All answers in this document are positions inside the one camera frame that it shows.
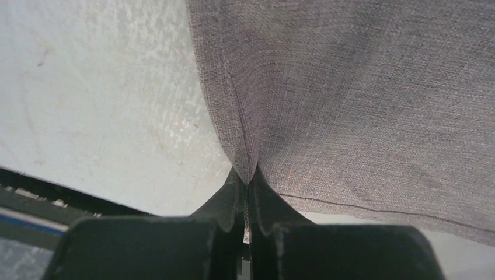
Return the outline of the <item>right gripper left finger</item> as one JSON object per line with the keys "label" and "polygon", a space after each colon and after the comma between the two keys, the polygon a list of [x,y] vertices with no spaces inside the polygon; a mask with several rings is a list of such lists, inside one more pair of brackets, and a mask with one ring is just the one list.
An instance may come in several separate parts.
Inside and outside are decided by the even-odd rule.
{"label": "right gripper left finger", "polygon": [[44,279],[236,279],[242,272],[243,183],[224,185],[189,216],[108,216],[77,221]]}

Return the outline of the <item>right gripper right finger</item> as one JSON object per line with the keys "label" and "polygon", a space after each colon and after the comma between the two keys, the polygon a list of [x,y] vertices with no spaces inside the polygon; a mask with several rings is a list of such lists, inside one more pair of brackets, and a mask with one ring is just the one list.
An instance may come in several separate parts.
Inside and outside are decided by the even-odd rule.
{"label": "right gripper right finger", "polygon": [[318,225],[292,208],[260,169],[248,185],[252,279],[443,279],[415,227]]}

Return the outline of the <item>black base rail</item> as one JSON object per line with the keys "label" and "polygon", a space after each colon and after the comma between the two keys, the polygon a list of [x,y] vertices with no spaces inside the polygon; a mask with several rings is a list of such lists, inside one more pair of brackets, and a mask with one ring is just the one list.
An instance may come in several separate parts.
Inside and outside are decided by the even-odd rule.
{"label": "black base rail", "polygon": [[62,185],[1,169],[1,237],[53,250],[82,218],[144,215],[143,211]]}

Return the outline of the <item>grey cloth napkin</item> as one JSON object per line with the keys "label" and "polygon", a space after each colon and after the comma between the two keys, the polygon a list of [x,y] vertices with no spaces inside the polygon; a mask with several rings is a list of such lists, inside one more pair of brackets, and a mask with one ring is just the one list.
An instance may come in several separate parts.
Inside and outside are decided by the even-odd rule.
{"label": "grey cloth napkin", "polygon": [[219,142],[304,212],[494,245],[493,1],[188,1]]}

